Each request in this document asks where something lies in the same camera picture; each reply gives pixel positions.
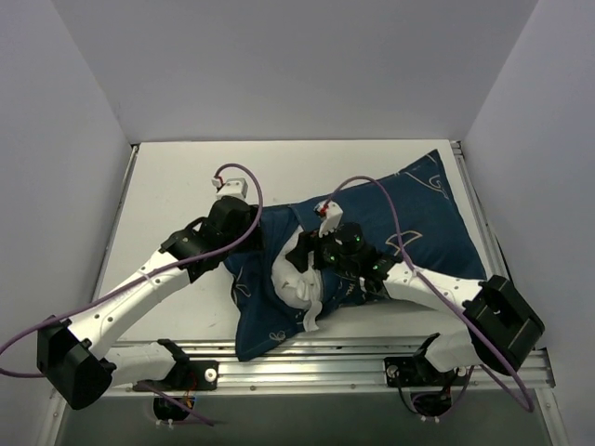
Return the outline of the white pillow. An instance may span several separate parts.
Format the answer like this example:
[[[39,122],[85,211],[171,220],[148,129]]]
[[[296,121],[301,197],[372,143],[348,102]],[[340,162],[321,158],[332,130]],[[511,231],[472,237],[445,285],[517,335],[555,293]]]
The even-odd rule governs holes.
[[[281,247],[271,266],[271,282],[274,293],[287,306],[302,312],[301,325],[305,332],[320,329],[318,320],[323,317],[326,292],[322,272],[313,268],[313,254],[308,254],[308,268],[298,269],[286,258],[298,245],[301,226],[293,232]]]

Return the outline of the blue pillowcase with gold script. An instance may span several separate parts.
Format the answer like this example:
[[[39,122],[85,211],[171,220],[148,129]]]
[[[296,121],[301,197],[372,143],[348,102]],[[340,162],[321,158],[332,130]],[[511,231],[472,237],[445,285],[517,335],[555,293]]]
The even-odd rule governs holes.
[[[483,263],[456,206],[439,152],[429,152],[376,185],[344,189],[334,200],[344,212],[344,221],[359,224],[364,238],[379,251],[397,256],[405,250],[421,268],[464,279],[485,279]],[[253,360],[305,332],[302,312],[274,293],[271,266],[298,226],[305,231],[318,229],[320,220],[314,208],[322,201],[322,197],[313,197],[302,203],[265,207],[260,219],[263,251],[225,260],[233,277],[231,298],[240,311],[235,335],[239,361]],[[339,308],[376,299],[332,272],[322,275],[326,292],[322,318]]]

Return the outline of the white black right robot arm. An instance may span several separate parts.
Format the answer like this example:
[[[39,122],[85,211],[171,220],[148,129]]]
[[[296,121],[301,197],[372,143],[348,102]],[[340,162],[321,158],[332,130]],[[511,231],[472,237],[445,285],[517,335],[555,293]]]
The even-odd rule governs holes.
[[[463,331],[430,336],[417,350],[413,372],[423,383],[476,365],[513,375],[545,331],[510,280],[499,275],[485,281],[463,279],[409,265],[376,249],[356,223],[325,234],[295,233],[275,257],[271,278],[286,304],[319,313],[325,271],[368,294],[450,313],[465,324]]]

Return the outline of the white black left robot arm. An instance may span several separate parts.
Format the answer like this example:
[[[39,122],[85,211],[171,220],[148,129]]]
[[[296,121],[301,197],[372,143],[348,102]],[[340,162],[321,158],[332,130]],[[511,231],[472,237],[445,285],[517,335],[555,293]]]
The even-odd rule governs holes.
[[[204,372],[174,341],[119,347],[118,339],[166,298],[216,269],[229,255],[262,246],[263,208],[240,198],[216,200],[207,216],[173,232],[128,279],[72,316],[37,332],[38,370],[74,410],[111,387],[133,384],[185,390]]]

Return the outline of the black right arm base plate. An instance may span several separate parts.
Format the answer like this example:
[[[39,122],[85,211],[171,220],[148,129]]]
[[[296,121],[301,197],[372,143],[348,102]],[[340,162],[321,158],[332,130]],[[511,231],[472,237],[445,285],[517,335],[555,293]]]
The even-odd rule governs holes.
[[[413,357],[386,357],[383,360],[385,380],[388,387],[462,387],[465,375],[451,371],[433,372],[429,368],[418,368]]]

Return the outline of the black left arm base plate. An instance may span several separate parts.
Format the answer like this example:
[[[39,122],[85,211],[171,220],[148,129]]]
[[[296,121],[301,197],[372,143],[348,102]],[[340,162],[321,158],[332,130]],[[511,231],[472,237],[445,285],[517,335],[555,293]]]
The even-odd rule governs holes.
[[[177,363],[162,380],[143,380],[136,383],[134,391],[148,391],[148,387],[160,391],[212,391],[218,387],[219,363],[212,360]]]

